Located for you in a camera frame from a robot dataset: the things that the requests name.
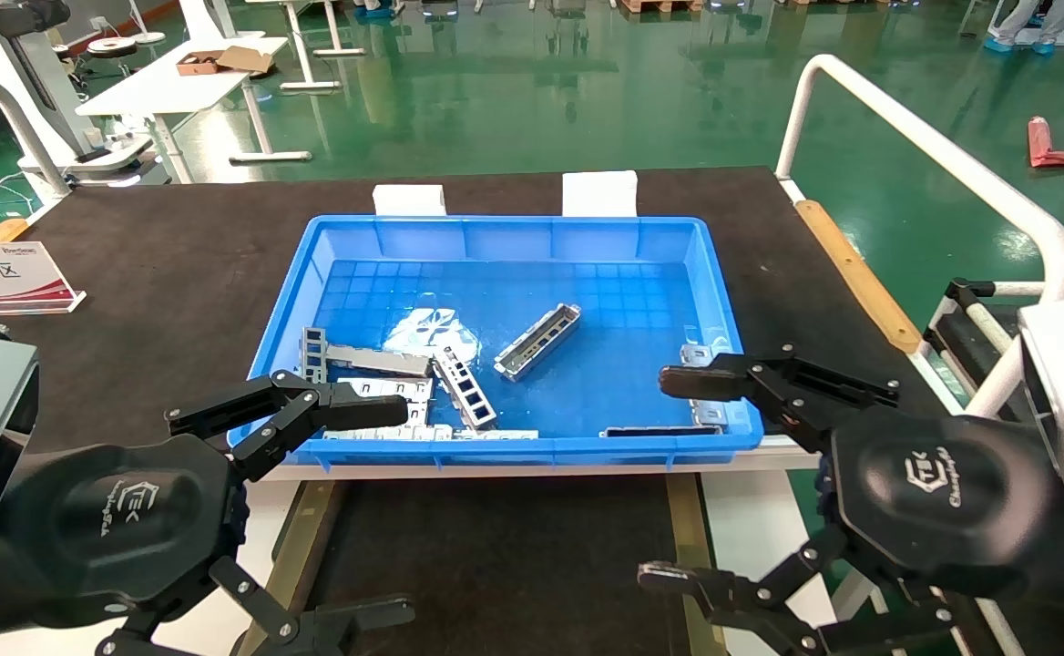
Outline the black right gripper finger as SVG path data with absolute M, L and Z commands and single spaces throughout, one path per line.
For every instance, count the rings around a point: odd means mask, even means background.
M 828 453 L 834 425 L 808 404 L 808 394 L 829 403 L 865 410 L 875 405 L 898 407 L 899 383 L 878 384 L 805 360 L 794 344 L 774 357 L 716 354 L 706 365 L 670 365 L 660 370 L 660 390 L 687 400 L 749 400 L 762 418 L 772 421 L 808 453 Z
M 638 585 L 691 598 L 708 623 L 751 632 L 778 655 L 886 655 L 943 638 L 955 627 L 952 610 L 936 598 L 907 610 L 812 627 L 791 610 L 789 598 L 824 566 L 838 560 L 844 550 L 844 545 L 803 545 L 761 581 L 732 570 L 650 561 L 638 566 Z

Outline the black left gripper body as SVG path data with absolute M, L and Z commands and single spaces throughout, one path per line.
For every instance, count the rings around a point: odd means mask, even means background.
M 209 569 L 236 558 L 245 524 L 243 477 L 198 437 L 30 456 L 0 498 L 4 619 L 53 630 L 132 611 L 174 621 L 214 592 Z

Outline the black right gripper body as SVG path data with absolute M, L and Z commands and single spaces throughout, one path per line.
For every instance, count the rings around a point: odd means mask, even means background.
M 1035 428 L 869 408 L 828 447 L 844 557 L 869 579 L 991 599 L 1045 581 L 1058 475 Z

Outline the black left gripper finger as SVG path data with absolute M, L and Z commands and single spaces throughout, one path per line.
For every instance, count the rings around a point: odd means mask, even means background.
M 257 482 L 327 428 L 395 427 L 406 423 L 409 415 L 402 396 L 358 396 L 350 384 L 313 383 L 279 370 L 206 400 L 170 408 L 166 420 L 171 436 L 194 435 L 203 440 L 264 420 L 230 448 L 233 468 L 243 478 Z
M 348 655 L 363 632 L 399 626 L 415 618 L 413 602 L 404 595 L 293 615 L 232 557 L 212 561 L 207 577 L 264 630 L 265 638 L 253 655 Z M 123 626 L 99 643 L 100 655 L 186 655 L 186 651 L 153 642 L 162 619 L 164 613 L 157 611 L 128 615 Z

